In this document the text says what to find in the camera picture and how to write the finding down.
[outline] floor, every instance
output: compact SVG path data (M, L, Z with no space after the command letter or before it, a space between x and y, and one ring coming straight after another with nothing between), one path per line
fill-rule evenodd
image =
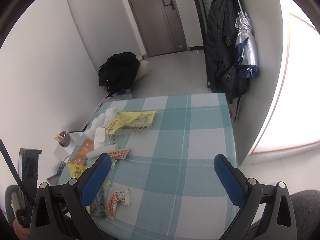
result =
M240 166L247 178L255 178L261 184L286 183L289 193L316 189L320 191L320 149L287 159L267 163ZM264 205L260 205L256 218L261 218Z
M137 82L133 98L211 93L203 50L147 58L152 73Z

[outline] black bag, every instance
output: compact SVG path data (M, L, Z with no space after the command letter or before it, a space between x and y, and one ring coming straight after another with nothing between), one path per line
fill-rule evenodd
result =
M140 61L131 52L115 54L99 70L99 86L106 87L113 95L123 89L133 87Z
M237 0L214 0L208 15L205 49L210 88L225 93L227 101L239 98L249 87L249 79L239 77L235 64L238 11Z

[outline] silver umbrella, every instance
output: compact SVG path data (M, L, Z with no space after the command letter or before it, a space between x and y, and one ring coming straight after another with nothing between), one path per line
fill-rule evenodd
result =
M246 12L243 12L240 0L240 11L236 19L238 36L236 39L236 65L240 69L239 75L243 78L258 76L258 48L252 34L251 21Z

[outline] blue and white checkered tablecloth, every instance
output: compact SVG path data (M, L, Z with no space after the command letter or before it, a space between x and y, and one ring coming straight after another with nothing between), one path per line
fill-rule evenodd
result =
M219 239L236 215L214 169L224 154L236 166L229 109L224 94L165 96L105 103L118 111L157 110L152 126L141 133L116 136L130 148L104 185L106 199L130 190L130 206L121 203L116 219L94 219L120 240ZM82 136L71 158L86 136ZM93 160L87 160L91 166ZM70 179L63 171L59 184Z

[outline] door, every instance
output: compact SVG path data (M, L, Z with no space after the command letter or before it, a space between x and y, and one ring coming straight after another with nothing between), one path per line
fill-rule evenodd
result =
M187 50L174 0L129 0L129 2L149 57Z

